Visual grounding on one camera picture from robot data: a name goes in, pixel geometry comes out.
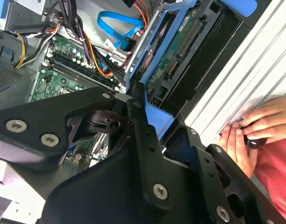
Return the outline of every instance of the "white label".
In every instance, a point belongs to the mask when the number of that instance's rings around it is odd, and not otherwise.
[[[117,50],[117,48],[115,48],[114,44],[109,39],[106,39],[105,45],[112,53],[114,53]]]
[[[184,18],[184,21],[182,22],[181,26],[179,27],[178,31],[182,31],[183,28],[185,27],[186,23],[188,22],[189,16]]]

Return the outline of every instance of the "metal frame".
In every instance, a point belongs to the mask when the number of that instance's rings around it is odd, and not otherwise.
[[[250,109],[286,96],[286,0],[274,0],[185,120],[204,145]]]

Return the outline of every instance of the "orange wire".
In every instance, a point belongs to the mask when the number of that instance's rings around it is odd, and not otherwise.
[[[142,6],[144,7],[144,10],[145,10],[146,13],[147,13],[147,21],[148,21],[147,25],[149,25],[149,14],[148,14],[148,10],[147,10],[145,4],[144,4],[141,0],[138,0],[138,1],[142,4]]]
[[[106,76],[106,77],[111,77],[112,76],[112,72],[109,72],[109,73],[104,73],[104,71],[102,71],[102,69],[99,67],[99,64],[97,62],[97,59],[95,57],[95,54],[94,54],[94,51],[93,51],[93,47],[91,45],[91,42],[90,42],[90,39],[88,38],[87,34],[85,34],[86,36],[86,41],[90,47],[90,51],[91,51],[91,54],[92,54],[92,57],[93,57],[93,60],[94,60],[94,63],[96,65],[96,68],[98,69],[98,71],[100,72],[100,74],[102,74],[103,76]]]
[[[145,27],[144,27],[144,30],[147,28],[147,22],[146,22],[146,18],[143,14],[143,11],[140,9],[140,7],[134,3],[134,6],[140,11],[141,15],[143,16],[143,19],[144,19],[144,23],[145,23]]]
[[[46,29],[45,31],[47,31],[47,32],[54,32],[56,29],[57,29],[57,26],[55,26],[52,29]]]

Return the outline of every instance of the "black mount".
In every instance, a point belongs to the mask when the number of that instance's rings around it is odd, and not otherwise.
[[[136,82],[116,98],[95,87],[0,111],[0,159],[24,167],[23,177],[50,173],[69,147],[110,135],[108,158],[57,186],[38,223],[286,223],[231,158],[217,145],[203,146],[181,116],[159,144],[144,92]],[[13,119],[27,129],[9,131]],[[59,143],[44,145],[47,133]]]

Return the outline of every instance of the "blue plastic bracket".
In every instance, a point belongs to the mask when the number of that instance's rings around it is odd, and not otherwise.
[[[7,15],[9,0],[0,0],[0,18],[5,19]]]
[[[257,8],[257,2],[255,0],[221,0],[221,1],[224,2],[226,5],[228,5],[229,7],[231,7],[232,9],[238,11],[243,16],[249,16]],[[132,76],[134,75],[134,73],[138,69],[140,62],[142,60],[144,60],[144,55],[146,54],[148,46],[151,45],[152,40],[155,38],[155,34],[157,33],[157,30],[159,29],[160,24],[162,23],[166,13],[168,13],[170,11],[178,11],[171,27],[169,28],[169,31],[168,31],[166,37],[164,38],[164,40],[161,43],[156,55],[154,56],[153,60],[151,61],[150,66],[148,67],[148,69],[143,74],[143,76],[140,80],[140,82],[143,83],[144,85],[147,84],[147,82],[150,79],[151,75],[153,74],[156,66],[160,62],[163,55],[165,54],[169,44],[171,43],[171,41],[172,41],[173,37],[175,36],[177,30],[179,29],[179,26],[181,25],[184,17],[186,16],[187,11],[190,8],[194,7],[196,2],[197,2],[197,0],[185,0],[185,1],[182,1],[179,3],[173,3],[173,4],[170,4],[167,6],[165,11],[163,12],[163,15],[161,16],[160,22],[158,23],[157,27],[153,31],[153,34],[152,34],[149,42],[147,43],[146,48],[142,52],[141,57],[139,58],[136,66],[134,67],[134,69],[131,72],[128,80],[126,81],[126,89],[127,90],[130,88],[130,80],[131,80]],[[167,131],[167,129],[173,123],[174,117],[171,114],[161,110],[160,108],[151,105],[147,100],[147,93],[145,93],[145,95],[146,95],[146,97],[145,97],[146,98],[145,110],[147,113],[148,122],[149,122],[149,124],[151,124],[155,127],[157,135],[158,135],[159,139],[161,139],[162,136],[164,135],[164,133]]]
[[[240,13],[244,17],[252,15],[257,8],[257,2],[255,0],[220,0],[231,9]]]
[[[102,17],[112,18],[120,21],[124,21],[127,23],[131,23],[133,25],[136,25],[133,29],[131,29],[127,34],[121,35],[116,30],[114,30],[112,27],[110,27],[108,24],[106,24]],[[136,32],[138,32],[141,28],[145,27],[145,23],[142,20],[137,20],[125,15],[121,15],[114,12],[109,11],[102,11],[98,14],[97,18],[98,25],[111,37],[113,37],[117,42],[114,44],[115,48],[118,48],[119,46],[124,46],[125,48],[128,45],[128,42],[125,40],[126,37],[131,37]]]

